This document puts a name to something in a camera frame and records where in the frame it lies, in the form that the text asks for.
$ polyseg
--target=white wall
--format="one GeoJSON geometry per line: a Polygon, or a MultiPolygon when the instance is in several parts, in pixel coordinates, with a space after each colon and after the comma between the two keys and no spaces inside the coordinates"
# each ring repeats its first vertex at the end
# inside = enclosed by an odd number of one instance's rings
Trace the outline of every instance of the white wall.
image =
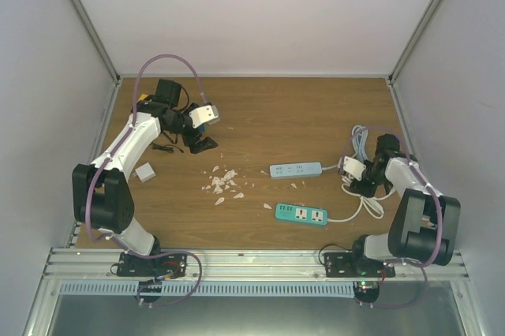
{"type": "Polygon", "coordinates": [[[505,2],[445,0],[397,83],[433,183],[462,204],[458,246],[491,334],[505,291],[505,2]]]}
{"type": "MultiPolygon", "coordinates": [[[[159,53],[203,75],[386,75],[429,0],[82,0],[116,69],[159,53]]],[[[156,62],[149,73],[188,73],[156,62]]]]}
{"type": "Polygon", "coordinates": [[[0,334],[22,333],[73,221],[111,80],[68,0],[0,0],[0,334]]]}

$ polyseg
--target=wooden floor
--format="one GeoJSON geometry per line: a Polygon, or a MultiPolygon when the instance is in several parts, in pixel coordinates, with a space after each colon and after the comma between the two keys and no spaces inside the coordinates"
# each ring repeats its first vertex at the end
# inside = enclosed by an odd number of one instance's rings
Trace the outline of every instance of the wooden floor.
{"type": "MultiPolygon", "coordinates": [[[[183,84],[191,100],[201,103],[194,80],[183,84]]],[[[275,219],[277,203],[301,203],[328,210],[331,218],[354,213],[358,199],[340,189],[336,170],[320,177],[272,180],[271,164],[321,161],[337,163],[356,124],[385,125],[400,131],[395,108],[384,80],[379,79],[279,79],[207,78],[204,90],[219,109],[221,121],[207,128],[219,147],[199,155],[187,148],[182,154],[146,150],[139,165],[151,163],[156,177],[140,183],[129,179],[135,216],[156,235],[164,248],[319,248],[327,243],[350,247],[364,233],[385,233],[395,215],[396,196],[383,202],[386,216],[375,220],[365,210],[351,222],[325,227],[303,226],[275,219]],[[235,170],[238,186],[216,195],[202,190],[210,176],[235,170]],[[244,198],[234,199],[242,192],[244,198]],[[215,206],[223,196],[225,201],[215,206]]],[[[143,79],[140,93],[155,91],[157,79],[143,79]]],[[[107,146],[124,126],[132,108],[133,80],[124,80],[107,133],[107,146]]],[[[373,156],[376,137],[368,137],[373,156]]],[[[165,144],[160,137],[158,142],[165,144]]],[[[81,231],[78,247],[93,244],[81,231]]]]}

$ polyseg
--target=white robotic arm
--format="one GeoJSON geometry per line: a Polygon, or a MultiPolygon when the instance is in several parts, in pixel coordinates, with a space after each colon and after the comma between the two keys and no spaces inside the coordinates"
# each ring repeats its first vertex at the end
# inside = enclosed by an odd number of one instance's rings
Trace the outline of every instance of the white robotic arm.
{"type": "MultiPolygon", "coordinates": [[[[178,85],[173,81],[160,81],[159,86],[161,84],[169,86],[157,89],[157,92],[171,92],[174,85],[178,85]]],[[[215,106],[192,104],[184,112],[173,110],[173,107],[170,99],[160,96],[140,101],[135,124],[131,114],[123,130],[101,156],[88,166],[78,165],[73,171],[74,216],[77,221],[84,222],[89,185],[99,166],[107,160],[96,186],[103,186],[104,192],[94,191],[92,197],[92,227],[107,236],[114,236],[129,250],[142,256],[152,252],[155,238],[133,216],[133,198],[127,181],[145,149],[165,130],[181,134],[192,153],[217,147],[217,143],[208,137],[201,140],[199,130],[202,125],[219,120],[215,106]]]]}
{"type": "Polygon", "coordinates": [[[387,192],[395,188],[402,199],[389,233],[362,237],[357,243],[363,245],[358,247],[368,259],[406,257],[426,261],[438,248],[437,228],[442,227],[442,240],[434,263],[446,265],[454,250],[460,204],[432,187],[419,164],[412,156],[408,157],[400,152],[395,136],[383,135],[377,140],[373,162],[363,164],[350,157],[344,158],[342,169],[353,178],[352,191],[373,197],[377,187],[384,185],[387,192]],[[443,224],[437,222],[432,194],[442,207],[443,224]]]}

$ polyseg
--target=torn paper piece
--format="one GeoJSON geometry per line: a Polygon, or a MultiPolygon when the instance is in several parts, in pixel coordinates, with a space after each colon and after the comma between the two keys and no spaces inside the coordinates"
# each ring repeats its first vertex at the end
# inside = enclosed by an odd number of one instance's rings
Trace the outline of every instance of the torn paper piece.
{"type": "Polygon", "coordinates": [[[232,170],[226,172],[226,174],[223,177],[223,180],[224,181],[228,181],[228,180],[230,180],[231,178],[233,178],[233,177],[235,177],[237,175],[238,175],[238,173],[235,172],[235,169],[232,169],[232,170]]]}

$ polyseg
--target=teal power strip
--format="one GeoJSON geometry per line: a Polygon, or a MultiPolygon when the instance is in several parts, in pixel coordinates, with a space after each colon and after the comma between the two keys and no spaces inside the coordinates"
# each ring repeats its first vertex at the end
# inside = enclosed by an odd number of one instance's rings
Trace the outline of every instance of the teal power strip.
{"type": "Polygon", "coordinates": [[[313,226],[326,226],[328,223],[326,210],[287,203],[278,203],[275,206],[275,217],[286,222],[311,224],[313,226]]]}

